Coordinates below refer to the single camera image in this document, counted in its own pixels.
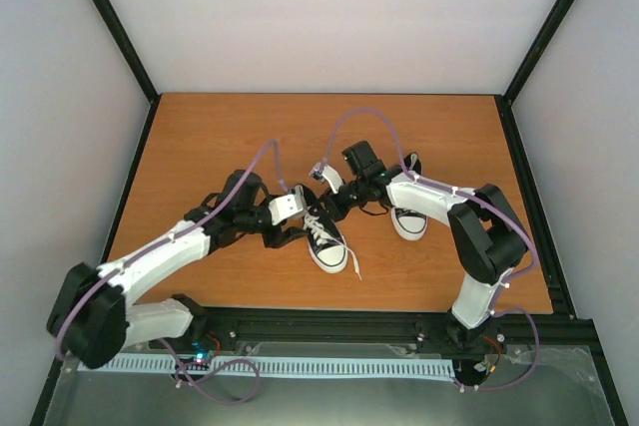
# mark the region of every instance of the white panel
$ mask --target white panel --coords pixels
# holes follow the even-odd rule
[[[148,110],[90,0],[0,0],[0,382],[28,424],[67,269],[95,263]]]
[[[639,0],[577,0],[515,113],[570,291],[639,424]]]
[[[112,0],[161,91],[502,93],[554,0]]]

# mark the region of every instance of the gray floor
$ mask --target gray floor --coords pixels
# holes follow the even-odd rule
[[[370,350],[364,355],[371,356]],[[486,384],[517,377],[530,355],[502,358]],[[216,378],[206,388],[239,397],[251,381]],[[210,403],[190,388],[177,390],[165,374],[63,372],[46,424],[600,426],[612,420],[587,351],[562,347],[543,348],[534,374],[499,393],[461,394],[452,384],[423,380],[265,379],[258,398],[231,407]]]

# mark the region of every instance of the white rubber toe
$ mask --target white rubber toe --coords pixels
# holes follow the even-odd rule
[[[428,218],[418,216],[401,216],[397,217],[395,208],[390,211],[392,225],[395,227],[397,234],[408,241],[417,241],[426,233],[428,226]]]
[[[309,245],[309,253],[316,265],[326,273],[339,273],[346,268],[346,264],[348,263],[346,248],[340,244],[323,249],[318,255],[313,253]]]

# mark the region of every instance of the brown tabletop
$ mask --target brown tabletop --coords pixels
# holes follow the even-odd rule
[[[309,170],[325,149],[344,112],[375,107],[399,132],[404,154],[419,152],[423,174],[459,187],[498,185],[530,231],[494,100],[489,96],[333,94],[165,94],[120,222],[111,258],[159,236],[206,194],[219,192],[227,176],[244,169],[269,139],[280,142],[289,185],[323,186]],[[337,134],[329,163],[349,180],[340,152],[368,140],[387,166],[397,163],[394,143],[381,120],[361,114]],[[273,152],[256,172],[280,193]],[[394,231],[388,215],[357,210],[340,222],[359,260],[338,274],[320,270],[301,239],[265,249],[258,235],[214,252],[158,284],[143,301],[185,293],[204,305],[277,308],[443,311],[455,300],[463,269],[448,227],[431,221],[424,238],[410,242]],[[529,254],[522,265],[530,261]],[[552,311],[541,270],[513,281],[499,306]]]

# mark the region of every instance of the white shoelace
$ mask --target white shoelace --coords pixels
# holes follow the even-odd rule
[[[315,216],[310,213],[305,214],[304,229],[309,229],[311,231],[311,234],[313,235],[313,240],[318,245],[326,244],[328,240],[331,240],[336,242],[337,244],[340,244],[344,248],[346,248],[346,254],[350,253],[352,255],[352,264],[354,265],[355,273],[357,273],[357,276],[359,276],[359,279],[361,279],[361,274],[359,274],[359,262],[357,261],[357,256],[355,255],[355,252],[352,249],[350,249],[348,246],[346,246],[345,242],[339,241],[332,234],[326,231],[323,227],[323,224],[320,223],[319,216]]]

